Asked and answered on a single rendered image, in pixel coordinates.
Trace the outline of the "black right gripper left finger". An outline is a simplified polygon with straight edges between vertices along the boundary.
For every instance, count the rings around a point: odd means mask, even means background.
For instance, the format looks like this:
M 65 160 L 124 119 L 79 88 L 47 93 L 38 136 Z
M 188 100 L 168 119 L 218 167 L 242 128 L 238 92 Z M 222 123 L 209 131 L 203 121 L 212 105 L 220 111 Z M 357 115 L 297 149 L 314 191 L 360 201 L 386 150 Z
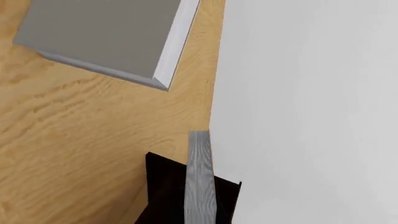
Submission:
M 148 152 L 148 205 L 134 224 L 184 224 L 186 165 Z

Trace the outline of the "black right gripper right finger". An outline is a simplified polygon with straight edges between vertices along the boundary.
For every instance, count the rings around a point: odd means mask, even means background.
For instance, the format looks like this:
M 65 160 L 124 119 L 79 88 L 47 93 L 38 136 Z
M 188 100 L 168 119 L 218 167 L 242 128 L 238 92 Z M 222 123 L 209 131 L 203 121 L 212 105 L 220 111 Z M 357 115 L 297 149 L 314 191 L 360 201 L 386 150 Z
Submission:
M 238 184 L 215 176 L 216 224 L 232 224 L 242 182 Z

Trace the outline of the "grey book with white pages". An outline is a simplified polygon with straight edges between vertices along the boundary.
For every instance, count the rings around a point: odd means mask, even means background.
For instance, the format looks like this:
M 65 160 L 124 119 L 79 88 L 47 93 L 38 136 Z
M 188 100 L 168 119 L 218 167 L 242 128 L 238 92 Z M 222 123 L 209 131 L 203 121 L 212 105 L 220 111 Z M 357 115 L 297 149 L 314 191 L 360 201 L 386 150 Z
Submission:
M 13 42 L 44 58 L 168 91 L 200 0 L 31 0 Z

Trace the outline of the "grey wooden table leg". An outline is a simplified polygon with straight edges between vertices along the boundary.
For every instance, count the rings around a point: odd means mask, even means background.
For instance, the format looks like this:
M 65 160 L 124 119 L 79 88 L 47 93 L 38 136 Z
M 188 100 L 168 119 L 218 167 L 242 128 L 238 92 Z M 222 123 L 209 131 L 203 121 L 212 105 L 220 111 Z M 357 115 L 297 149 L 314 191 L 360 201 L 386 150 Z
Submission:
M 192 131 L 188 138 L 185 179 L 185 224 L 216 224 L 216 191 L 208 131 Z

